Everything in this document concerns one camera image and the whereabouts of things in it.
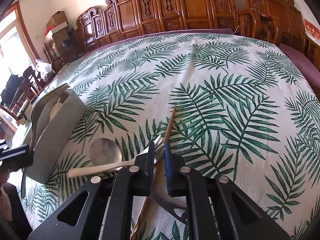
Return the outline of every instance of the chopstick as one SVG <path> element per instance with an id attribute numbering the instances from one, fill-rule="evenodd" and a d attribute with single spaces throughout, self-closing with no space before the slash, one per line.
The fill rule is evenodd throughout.
<path id="1" fill-rule="evenodd" d="M 58 105 L 60 104 L 60 100 L 61 100 L 61 98 L 58 98 L 58 101 L 57 101 L 56 107 L 55 107 L 54 112 L 53 112 L 53 116 L 55 116 L 55 115 L 56 115 L 56 113 L 57 113 L 57 111 L 58 111 Z"/>
<path id="2" fill-rule="evenodd" d="M 176 109 L 177 109 L 177 106 L 174 106 L 173 110 L 172 110 L 172 113 L 171 113 L 171 116 L 170 116 L 170 120 L 169 120 L 169 123 L 168 123 L 168 126 L 167 126 L 167 130 L 165 131 L 165 134 L 164 134 L 164 138 L 163 138 L 163 143 L 167 143 L 169 141 L 169 137 L 170 137 L 170 132 L 171 132 L 171 129 L 172 129 L 172 124 L 173 124 L 173 120 L 174 120 L 174 116 L 175 116 L 175 113 L 176 113 Z M 154 167 L 154 170 L 153 170 L 153 180 L 155 179 L 156 177 L 156 173 L 157 173 L 158 169 L 157 167 L 155 166 Z M 142 219 L 144 217 L 144 214 L 145 214 L 145 211 L 147 210 L 146 209 L 146 206 L 148 205 L 148 203 L 150 202 L 149 200 L 150 198 L 149 197 L 145 197 L 144 198 L 144 201 L 143 201 L 143 204 L 142 204 L 142 207 L 140 209 L 140 212 L 139 212 L 139 216 L 138 216 L 138 219 L 137 219 L 137 222 L 132 230 L 132 234 L 130 236 L 130 240 L 135 240 L 136 237 L 137 237 L 137 234 L 139 232 L 139 229 L 142 225 Z"/>

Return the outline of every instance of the metal bolt head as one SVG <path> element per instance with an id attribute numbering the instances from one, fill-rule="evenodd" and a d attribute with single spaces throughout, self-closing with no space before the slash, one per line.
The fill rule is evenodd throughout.
<path id="1" fill-rule="evenodd" d="M 188 166 L 183 166 L 183 167 L 181 167 L 180 170 L 183 173 L 189 173 L 191 171 L 191 169 Z"/>
<path id="2" fill-rule="evenodd" d="M 220 183 L 228 183 L 229 182 L 229 178 L 226 176 L 221 176 L 219 177 L 219 182 Z"/>
<path id="3" fill-rule="evenodd" d="M 133 165 L 129 168 L 130 172 L 138 172 L 140 170 L 140 168 L 136 165 Z"/>
<path id="4" fill-rule="evenodd" d="M 97 184 L 101 181 L 101 178 L 99 176 L 94 176 L 90 179 L 91 183 Z"/>

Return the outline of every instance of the wooden door frame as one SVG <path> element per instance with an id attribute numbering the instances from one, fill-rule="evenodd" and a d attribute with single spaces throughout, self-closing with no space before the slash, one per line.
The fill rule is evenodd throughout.
<path id="1" fill-rule="evenodd" d="M 26 26 L 23 22 L 23 18 L 22 18 L 22 14 L 21 14 L 21 9 L 20 9 L 20 4 L 19 4 L 19 1 L 15 2 L 13 5 L 11 5 L 11 7 L 9 8 L 9 10 L 6 11 L 6 13 L 4 14 L 4 17 L 5 18 L 8 14 L 10 14 L 12 11 L 15 11 L 16 12 L 16 16 L 17 16 L 17 20 L 18 20 L 18 23 L 19 23 L 19 26 L 20 26 L 20 29 L 22 30 L 22 34 L 23 36 L 20 37 L 22 39 L 25 40 L 28 48 L 30 49 L 31 51 L 31 54 L 32 56 L 34 57 L 33 59 L 31 59 L 32 62 L 34 62 L 36 59 L 40 59 L 39 57 L 39 54 L 38 52 L 36 51 L 35 49 L 35 46 L 33 46 L 33 43 L 30 39 L 30 36 L 28 34 L 28 31 L 26 29 Z"/>

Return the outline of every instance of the white plastic bag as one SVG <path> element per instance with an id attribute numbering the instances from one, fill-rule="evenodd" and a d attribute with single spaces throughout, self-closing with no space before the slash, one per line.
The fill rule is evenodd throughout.
<path id="1" fill-rule="evenodd" d="M 50 78 L 55 75 L 55 72 L 51 68 L 51 64 L 42 62 L 39 59 L 36 59 L 38 63 L 36 69 L 40 72 L 40 76 L 44 82 L 48 82 Z"/>

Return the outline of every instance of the leaf print tablecloth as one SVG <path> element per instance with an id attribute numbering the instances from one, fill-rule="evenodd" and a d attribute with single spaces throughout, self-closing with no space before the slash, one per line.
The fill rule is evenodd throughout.
<path id="1" fill-rule="evenodd" d="M 91 165 L 92 141 L 110 138 L 130 160 L 164 134 L 173 105 L 172 152 L 189 167 L 228 176 L 293 239 L 319 209 L 320 104 L 273 44 L 165 33 L 102 48 L 65 82 L 87 111 L 48 183 L 27 180 L 22 204 L 33 228 L 87 181 L 66 173 Z M 135 199 L 132 225 L 141 203 Z M 155 204 L 147 220 L 143 239 L 188 239 L 188 228 Z"/>

